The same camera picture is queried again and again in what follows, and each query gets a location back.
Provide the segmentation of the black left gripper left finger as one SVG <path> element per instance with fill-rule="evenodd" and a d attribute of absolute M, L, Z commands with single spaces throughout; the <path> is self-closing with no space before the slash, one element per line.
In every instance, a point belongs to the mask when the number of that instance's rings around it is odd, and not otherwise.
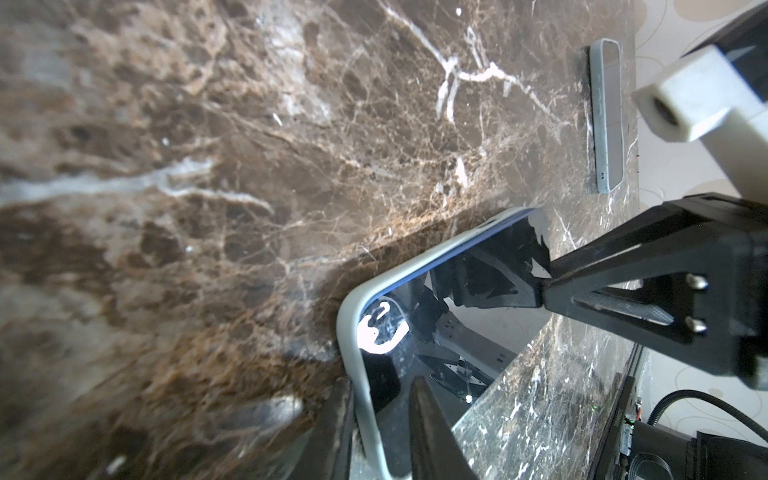
<path fill-rule="evenodd" d="M 354 431 L 354 391 L 349 378 L 335 382 L 290 480 L 347 480 Z"/>

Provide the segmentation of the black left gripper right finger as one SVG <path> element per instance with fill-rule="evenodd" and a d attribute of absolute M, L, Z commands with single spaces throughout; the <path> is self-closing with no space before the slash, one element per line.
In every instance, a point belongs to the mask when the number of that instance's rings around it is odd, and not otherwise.
<path fill-rule="evenodd" d="M 477 479 L 424 377 L 411 385 L 409 429 L 413 479 Z"/>

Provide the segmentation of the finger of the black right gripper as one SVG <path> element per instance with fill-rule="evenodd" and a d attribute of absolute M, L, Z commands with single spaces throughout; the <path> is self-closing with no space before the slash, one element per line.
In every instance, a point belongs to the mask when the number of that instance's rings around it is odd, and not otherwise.
<path fill-rule="evenodd" d="M 711 375 L 767 387 L 767 207 L 716 193 L 652 207 L 554 260 L 547 310 Z"/>

